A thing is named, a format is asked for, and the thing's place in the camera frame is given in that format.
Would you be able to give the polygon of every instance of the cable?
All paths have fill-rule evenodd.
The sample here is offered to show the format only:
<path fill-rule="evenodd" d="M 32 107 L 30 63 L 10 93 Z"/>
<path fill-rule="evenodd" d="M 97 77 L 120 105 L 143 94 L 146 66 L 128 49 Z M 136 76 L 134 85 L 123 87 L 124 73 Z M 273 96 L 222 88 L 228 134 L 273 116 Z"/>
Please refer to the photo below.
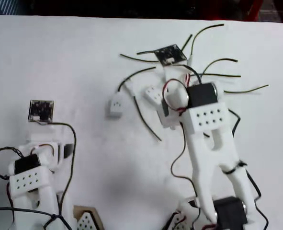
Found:
<path fill-rule="evenodd" d="M 195 230 L 194 229 L 194 224 L 197 222 L 197 220 L 199 219 L 200 215 L 201 215 L 201 208 L 199 208 L 199 214 L 198 214 L 197 218 L 192 222 L 192 230 Z"/>
<path fill-rule="evenodd" d="M 212 61 L 212 62 L 209 63 L 209 65 L 204 69 L 204 71 L 203 71 L 203 73 L 202 73 L 202 76 L 205 74 L 205 72 L 207 71 L 207 69 L 208 69 L 211 65 L 213 65 L 214 63 L 219 62 L 219 61 L 233 61 L 233 62 L 238 62 L 238 60 L 232 59 L 232 58 L 221 58 L 221 59 Z"/>
<path fill-rule="evenodd" d="M 263 85 L 263 86 L 260 86 L 258 88 L 255 88 L 255 89 L 251 89 L 251 90 L 245 90 L 245 91 L 226 91 L 224 90 L 225 93 L 247 93 L 247 92 L 253 92 L 253 91 L 256 91 L 256 90 L 260 90 L 262 88 L 265 88 L 269 85 Z"/>
<path fill-rule="evenodd" d="M 199 81 L 199 84 L 202 85 L 202 81 L 201 81 L 200 75 L 192 67 L 187 66 L 187 65 L 173 65 L 173 66 L 182 66 L 182 67 L 185 67 L 186 69 L 189 69 L 190 71 L 192 71 L 196 75 L 196 77 L 197 77 L 197 79 Z"/>
<path fill-rule="evenodd" d="M 189 35 L 189 37 L 187 38 L 186 42 L 184 43 L 183 47 L 181 48 L 181 51 L 183 52 L 183 50 L 185 49 L 185 47 L 187 46 L 188 42 L 190 41 L 190 39 L 192 38 L 192 34 Z"/>
<path fill-rule="evenodd" d="M 9 200 L 9 203 L 10 203 L 11 207 L 13 208 L 13 201 L 11 199 L 11 193 L 9 192 L 9 185 L 10 184 L 8 182 L 7 185 L 6 185 L 6 194 L 7 194 L 7 198 Z M 14 211 L 12 211 L 12 224 L 11 225 L 13 225 L 14 222 L 15 222 L 15 213 L 14 213 Z"/>
<path fill-rule="evenodd" d="M 50 147 L 52 148 L 52 156 L 54 156 L 54 147 L 53 147 L 53 145 L 51 145 L 51 144 L 41 144 L 41 145 L 38 145 L 38 146 L 39 146 L 39 147 L 41 147 L 41 146 L 50 146 Z M 35 149 L 36 149 L 35 147 L 32 148 L 30 155 L 33 154 L 33 151 L 34 151 Z"/>
<path fill-rule="evenodd" d="M 63 202 L 64 202 L 64 198 L 65 198 L 65 195 L 67 193 L 67 190 L 69 188 L 69 185 L 71 183 L 71 180 L 72 180 L 72 177 L 73 177 L 73 168 L 74 168 L 74 159 L 75 159 L 75 150 L 76 150 L 76 142 L 77 142 L 77 137 L 76 137 L 76 133 L 75 133 L 75 130 L 74 128 L 67 124 L 67 123 L 62 123 L 62 122 L 48 122 L 48 123 L 40 123 L 38 121 L 36 121 L 38 124 L 42 125 L 42 126 L 46 126 L 46 125 L 55 125 L 55 126 L 67 126 L 71 129 L 72 133 L 73 133 L 73 136 L 74 136 L 74 146 L 73 146 L 73 152 L 72 152 L 72 162 L 71 162 L 71 170 L 70 170 L 70 177 L 69 177 L 69 180 L 67 182 L 67 185 L 66 185 L 66 188 L 64 190 L 64 193 L 63 195 L 61 196 L 61 199 L 60 199 L 60 203 L 59 203 L 59 214 L 61 215 L 62 213 L 62 206 L 63 206 Z"/>
<path fill-rule="evenodd" d="M 135 73 L 132 73 L 130 76 L 128 76 L 127 78 L 125 78 L 119 85 L 118 87 L 118 92 L 120 92 L 121 90 L 121 87 L 124 85 L 124 83 L 129 80 L 131 77 L 133 77 L 134 75 L 138 74 L 138 73 L 141 73 L 141 72 L 144 72 L 144 71 L 147 71 L 147 70 L 151 70 L 151 69 L 155 69 L 156 67 L 151 67 L 151 68 L 147 68 L 147 69 L 142 69 L 142 70 L 139 70 Z"/>
<path fill-rule="evenodd" d="M 240 119 L 239 115 L 237 115 L 234 111 L 232 111 L 232 110 L 230 110 L 230 109 L 228 109 L 228 110 L 229 110 L 229 112 L 231 112 L 233 115 L 235 115 L 235 116 L 237 117 L 237 122 L 236 122 L 236 124 L 234 125 L 233 130 L 232 130 L 232 133 L 233 133 L 233 136 L 234 136 L 235 131 L 236 131 L 236 128 L 237 128 L 237 125 L 238 125 L 238 123 L 240 122 L 241 119 Z M 250 173 L 248 172 L 248 170 L 246 170 L 246 172 L 247 172 L 248 179 L 250 180 L 251 184 L 253 185 L 253 187 L 255 188 L 255 190 L 256 190 L 256 192 L 257 192 L 258 197 L 254 199 L 255 208 L 256 208 L 256 210 L 260 213 L 260 215 L 265 219 L 266 225 L 265 225 L 265 227 L 264 227 L 264 230 L 266 230 L 267 227 L 269 226 L 269 220 L 268 220 L 268 218 L 265 216 L 265 214 L 264 214 L 264 213 L 258 208 L 258 206 L 257 206 L 257 201 L 261 198 L 260 189 L 258 188 L 257 184 L 256 184 L 255 181 L 253 180 L 253 178 L 252 178 L 252 176 L 250 175 Z"/>
<path fill-rule="evenodd" d="M 193 44 L 194 44 L 195 39 L 198 37 L 198 35 L 199 35 L 200 33 L 202 33 L 204 30 L 207 30 L 207 29 L 210 29 L 210 28 L 214 28 L 214 27 L 218 27 L 218 26 L 224 26 L 224 24 L 218 24 L 218 25 L 211 25 L 211 26 L 208 26 L 208 27 L 206 27 L 206 28 L 200 30 L 200 31 L 196 34 L 196 36 L 194 37 L 194 39 L 193 39 L 193 41 L 192 41 L 191 53 L 190 53 L 190 55 L 192 55 Z"/>
<path fill-rule="evenodd" d="M 4 147 L 4 148 L 0 148 L 0 152 L 3 151 L 3 150 L 12 150 L 12 151 L 14 151 L 19 157 L 21 157 L 21 158 L 24 157 L 24 156 L 22 155 L 21 151 L 18 150 L 18 149 L 16 149 L 15 147 Z M 5 181 L 9 180 L 9 176 L 8 176 L 8 175 L 3 176 L 3 175 L 0 174 L 0 178 L 3 179 L 3 180 L 5 180 Z"/>
<path fill-rule="evenodd" d="M 237 113 L 235 113 L 233 110 L 230 110 L 230 109 L 228 109 L 229 110 L 229 112 L 231 113 L 231 114 L 233 114 L 233 115 L 235 115 L 236 117 L 237 117 L 237 121 L 236 121 L 236 123 L 235 123 L 235 125 L 234 125 L 234 127 L 233 127 L 233 129 L 232 129 L 232 134 L 233 134 L 233 136 L 235 135 L 235 132 L 236 132 L 236 129 L 237 129 L 237 126 L 238 126 L 238 124 L 239 124 L 239 122 L 241 121 L 241 118 L 240 118 L 240 116 L 237 114 Z"/>
<path fill-rule="evenodd" d="M 136 53 L 137 55 L 141 55 L 141 54 L 152 54 L 152 53 L 154 53 L 155 52 L 155 50 L 149 50 L 149 51 L 142 51 L 142 52 L 138 52 L 138 53 Z"/>
<path fill-rule="evenodd" d="M 140 111 L 140 107 L 139 107 L 139 105 L 138 105 L 138 103 L 137 103 L 137 100 L 136 100 L 136 97 L 135 97 L 135 96 L 133 97 L 133 99 L 134 99 L 134 103 L 135 103 L 135 105 L 136 105 L 137 111 L 138 111 L 138 113 L 139 113 L 139 116 L 140 116 L 141 120 L 143 121 L 143 123 L 146 125 L 146 127 L 150 130 L 150 132 L 151 132 L 158 140 L 162 141 L 162 139 L 151 129 L 151 127 L 147 124 L 147 122 L 146 122 L 145 119 L 143 118 L 142 113 L 141 113 L 141 111 Z"/>
<path fill-rule="evenodd" d="M 227 78 L 241 78 L 241 75 L 229 75 L 229 74 L 219 74 L 219 73 L 199 73 L 199 75 L 212 75 L 212 76 L 227 77 Z"/>
<path fill-rule="evenodd" d="M 176 177 L 176 178 L 182 178 L 182 179 L 188 180 L 188 181 L 192 184 L 193 190 L 194 190 L 194 193 L 195 193 L 195 196 L 197 197 L 197 196 L 198 196 L 198 195 L 197 195 L 197 191 L 195 190 L 195 186 L 194 186 L 194 183 L 193 183 L 192 179 L 190 179 L 190 178 L 187 177 L 187 176 L 178 176 L 178 175 L 175 175 L 174 172 L 173 172 L 173 165 L 174 165 L 175 162 L 184 154 L 185 149 L 186 149 L 185 130 L 184 130 L 184 126 L 183 126 L 183 123 L 182 123 L 182 122 L 180 122 L 180 125 L 181 125 L 181 128 L 182 128 L 182 130 L 183 130 L 183 135 L 184 135 L 184 147 L 183 147 L 183 150 L 182 150 L 182 152 L 180 153 L 180 155 L 179 155 L 177 158 L 175 158 L 175 160 L 174 160 L 173 163 L 171 164 L 170 171 L 171 171 L 172 176 L 174 176 L 174 177 Z"/>
<path fill-rule="evenodd" d="M 120 54 L 120 56 L 131 59 L 131 60 L 135 60 L 135 61 L 142 61 L 142 62 L 147 62 L 147 63 L 159 63 L 159 61 L 139 59 L 139 58 L 135 58 L 135 57 L 130 57 L 130 56 L 125 55 L 125 54 Z"/>
<path fill-rule="evenodd" d="M 51 217 L 51 219 L 59 218 L 64 223 L 64 225 L 67 227 L 68 230 L 72 230 L 72 228 L 66 222 L 66 220 L 64 219 L 64 217 L 62 215 L 50 214 L 50 213 L 47 213 L 47 212 L 25 209 L 25 208 L 15 208 L 15 207 L 0 207 L 0 211 L 30 212 L 30 213 L 37 213 L 37 214 L 46 215 L 46 216 Z"/>

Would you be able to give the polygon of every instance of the black circuit board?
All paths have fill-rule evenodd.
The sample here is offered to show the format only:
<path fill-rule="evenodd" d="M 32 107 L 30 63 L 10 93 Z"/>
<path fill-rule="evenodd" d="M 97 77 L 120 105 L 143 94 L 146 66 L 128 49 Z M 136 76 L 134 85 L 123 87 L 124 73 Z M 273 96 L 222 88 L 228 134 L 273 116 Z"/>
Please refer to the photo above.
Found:
<path fill-rule="evenodd" d="M 31 100 L 28 121 L 52 122 L 54 101 Z"/>
<path fill-rule="evenodd" d="M 168 66 L 171 65 L 171 63 L 176 64 L 187 60 L 187 57 L 176 44 L 157 49 L 154 51 L 154 54 L 162 66 Z"/>

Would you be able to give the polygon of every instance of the white surface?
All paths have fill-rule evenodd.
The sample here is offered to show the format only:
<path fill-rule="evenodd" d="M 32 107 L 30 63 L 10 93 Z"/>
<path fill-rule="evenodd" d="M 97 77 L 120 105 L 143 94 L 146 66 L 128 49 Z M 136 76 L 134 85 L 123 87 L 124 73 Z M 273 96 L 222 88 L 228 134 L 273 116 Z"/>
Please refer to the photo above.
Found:
<path fill-rule="evenodd" d="M 142 99 L 145 88 L 163 77 L 160 68 L 133 81 L 145 119 L 162 142 L 146 130 L 129 95 L 121 119 L 106 118 L 106 102 L 120 81 L 153 66 L 118 54 L 181 46 L 190 33 L 214 23 L 0 16 L 0 147 L 24 142 L 31 99 L 55 100 L 54 120 L 72 124 L 78 136 L 69 189 L 73 203 L 96 207 L 107 230 L 160 229 L 178 199 L 193 195 L 187 181 L 170 174 L 183 138 L 179 128 L 163 130 L 156 112 Z M 242 75 L 221 78 L 227 90 L 270 84 L 259 92 L 227 95 L 226 103 L 242 117 L 235 142 L 262 190 L 259 207 L 270 220 L 268 229 L 283 229 L 283 24 L 226 22 L 200 35 L 193 66 L 202 71 L 218 58 L 239 60 L 216 63 L 208 70 Z M 1 173 L 7 171 L 12 154 L 0 154 Z M 174 170 L 191 175 L 187 151 Z M 9 206 L 5 186 L 0 180 L 0 206 Z M 213 194 L 222 197 L 231 191 L 217 171 Z M 0 229 L 6 229 L 11 213 L 2 214 Z"/>

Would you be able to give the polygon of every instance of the white connector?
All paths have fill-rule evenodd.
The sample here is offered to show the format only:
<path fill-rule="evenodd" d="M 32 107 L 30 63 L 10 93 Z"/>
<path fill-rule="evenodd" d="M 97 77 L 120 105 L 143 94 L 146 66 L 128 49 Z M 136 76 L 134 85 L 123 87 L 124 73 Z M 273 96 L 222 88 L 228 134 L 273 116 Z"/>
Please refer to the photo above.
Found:
<path fill-rule="evenodd" d="M 162 101 L 162 91 L 154 86 L 150 86 L 145 91 L 145 98 L 155 107 L 158 108 Z"/>
<path fill-rule="evenodd" d="M 111 117 L 121 117 L 123 113 L 123 96 L 120 92 L 113 95 L 110 101 L 109 116 Z"/>

